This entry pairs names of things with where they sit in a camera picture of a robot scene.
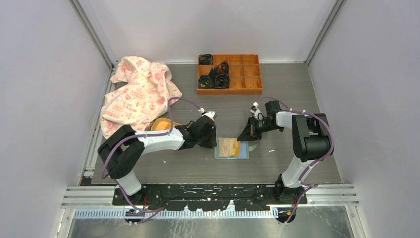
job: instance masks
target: towel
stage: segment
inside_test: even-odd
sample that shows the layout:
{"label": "towel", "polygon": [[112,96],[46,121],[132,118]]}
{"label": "towel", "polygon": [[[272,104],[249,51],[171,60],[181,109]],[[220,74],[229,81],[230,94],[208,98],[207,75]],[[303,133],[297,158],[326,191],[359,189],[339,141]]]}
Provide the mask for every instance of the towel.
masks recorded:
{"label": "towel", "polygon": [[172,74],[165,64],[149,62],[142,57],[123,57],[110,80],[128,84],[105,95],[100,121],[106,139],[123,125],[146,130],[168,110],[169,98],[182,96],[171,81]]}

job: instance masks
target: orange bowl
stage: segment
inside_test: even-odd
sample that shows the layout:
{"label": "orange bowl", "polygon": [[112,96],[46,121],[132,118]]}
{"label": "orange bowl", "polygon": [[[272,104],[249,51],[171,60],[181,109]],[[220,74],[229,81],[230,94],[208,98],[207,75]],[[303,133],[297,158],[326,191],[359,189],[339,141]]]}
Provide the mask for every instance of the orange bowl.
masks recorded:
{"label": "orange bowl", "polygon": [[[181,125],[176,122],[173,123],[173,126]],[[158,118],[153,122],[151,131],[157,130],[169,130],[170,129],[170,120],[168,118]]]}

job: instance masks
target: black rolled object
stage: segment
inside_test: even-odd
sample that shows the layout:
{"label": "black rolled object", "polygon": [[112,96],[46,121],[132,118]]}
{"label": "black rolled object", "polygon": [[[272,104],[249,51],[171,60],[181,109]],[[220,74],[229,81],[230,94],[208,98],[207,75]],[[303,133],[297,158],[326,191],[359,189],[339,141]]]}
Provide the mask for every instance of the black rolled object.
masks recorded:
{"label": "black rolled object", "polygon": [[209,77],[207,75],[200,75],[198,78],[198,88],[212,88],[212,84],[209,81]]}
{"label": "black rolled object", "polygon": [[198,64],[200,65],[213,65],[213,55],[203,54],[198,56]]}
{"label": "black rolled object", "polygon": [[214,81],[214,88],[229,88],[230,85],[230,77],[227,73],[222,73],[216,77]]}

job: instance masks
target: printed pattern on cloth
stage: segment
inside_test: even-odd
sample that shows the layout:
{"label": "printed pattern on cloth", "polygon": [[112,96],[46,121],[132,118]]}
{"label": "printed pattern on cloth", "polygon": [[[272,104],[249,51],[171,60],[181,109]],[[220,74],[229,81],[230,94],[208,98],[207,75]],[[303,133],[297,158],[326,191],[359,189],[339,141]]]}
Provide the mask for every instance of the printed pattern on cloth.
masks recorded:
{"label": "printed pattern on cloth", "polygon": [[100,118],[103,136],[108,139],[123,125],[146,130],[168,110],[169,98],[182,96],[171,80],[172,74],[163,63],[136,56],[123,57],[111,81],[127,84],[105,95]]}

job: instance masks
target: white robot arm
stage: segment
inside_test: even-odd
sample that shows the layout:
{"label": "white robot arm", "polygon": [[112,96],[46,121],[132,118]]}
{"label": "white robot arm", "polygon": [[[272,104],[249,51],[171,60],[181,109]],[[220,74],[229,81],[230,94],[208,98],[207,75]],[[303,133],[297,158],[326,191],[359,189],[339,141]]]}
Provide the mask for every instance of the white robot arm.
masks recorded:
{"label": "white robot arm", "polygon": [[[160,150],[183,150],[198,144],[205,148],[216,146],[216,112],[204,112],[195,122],[176,126],[168,131],[134,131],[125,125],[106,140],[98,149],[98,154],[104,164],[107,164],[109,176],[117,180],[127,195],[131,196],[141,190],[142,185],[137,179],[133,167],[141,155]],[[118,142],[129,136],[125,150],[117,148],[108,163],[106,160]]]}
{"label": "white robot arm", "polygon": [[[281,193],[284,191],[299,193],[296,190],[302,191],[302,182],[312,169],[310,163],[324,156],[330,149],[331,139],[328,130],[311,116],[282,110],[278,101],[269,101],[265,104],[267,116],[264,116],[257,107],[258,103],[255,102],[250,110],[252,115],[248,118],[247,126],[238,140],[258,140],[262,138],[262,132],[291,129],[295,155],[276,184],[280,187]],[[325,114],[319,113],[316,116],[328,124]]]}

